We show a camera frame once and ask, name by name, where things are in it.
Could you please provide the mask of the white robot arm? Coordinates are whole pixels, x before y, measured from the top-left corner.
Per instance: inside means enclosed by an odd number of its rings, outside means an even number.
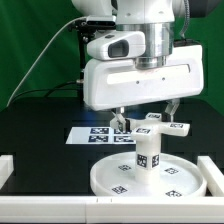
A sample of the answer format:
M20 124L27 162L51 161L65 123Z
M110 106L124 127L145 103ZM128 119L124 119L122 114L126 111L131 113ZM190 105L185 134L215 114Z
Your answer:
M206 0L71 0L86 23L103 33L87 45L84 102L114 111L111 126L122 131L134 122L126 106L198 95L203 89L202 46L173 40L177 16L207 15Z

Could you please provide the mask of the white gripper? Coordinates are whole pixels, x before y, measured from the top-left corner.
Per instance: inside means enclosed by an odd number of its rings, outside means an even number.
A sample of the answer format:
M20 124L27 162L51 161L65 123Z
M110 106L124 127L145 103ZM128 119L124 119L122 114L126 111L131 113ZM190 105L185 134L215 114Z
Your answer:
M198 95L203 87L202 46L191 45L174 48L164 66L147 70L138 70L132 59L91 59L83 90L84 102L93 110L115 108L110 126L127 131L123 107L168 100L165 113L173 122L180 105L176 98Z

